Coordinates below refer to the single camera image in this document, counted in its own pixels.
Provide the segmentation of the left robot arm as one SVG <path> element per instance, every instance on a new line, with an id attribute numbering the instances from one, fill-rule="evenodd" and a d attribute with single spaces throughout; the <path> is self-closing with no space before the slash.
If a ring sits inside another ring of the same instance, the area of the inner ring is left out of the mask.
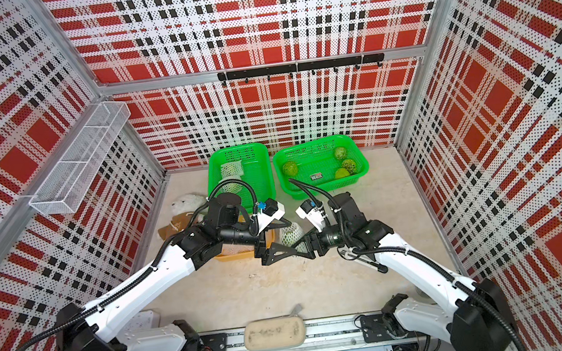
<path id="1" fill-rule="evenodd" d="M 119 339 L 118 334 L 161 293 L 220 255 L 224 245 L 253 246 L 256 257 L 264 259 L 266 232 L 290 226 L 284 204 L 258 200 L 248 211 L 240 196 L 223 192 L 226 185 L 223 181 L 214 188 L 186 227 L 168 237 L 148 265 L 84 307 L 68 304 L 52 328 L 17 351 L 202 351 L 199 334 L 183 320 L 135 339 Z"/>

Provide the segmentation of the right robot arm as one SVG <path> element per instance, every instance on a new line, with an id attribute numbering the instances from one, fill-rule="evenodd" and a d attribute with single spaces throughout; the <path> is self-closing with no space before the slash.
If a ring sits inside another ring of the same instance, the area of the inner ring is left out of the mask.
<path id="1" fill-rule="evenodd" d="M 432 300 L 427 306 L 402 293 L 393 296 L 382 311 L 393 337 L 415 331 L 456 351 L 506 351 L 509 346 L 528 351 L 506 296 L 493 281 L 475 281 L 438 264 L 387 224 L 367 219 L 347 192 L 333 196 L 300 180 L 292 184 L 313 204 L 297 211 L 314 225 L 301 242 L 310 253 L 335 247 L 347 261 L 397 272 Z"/>

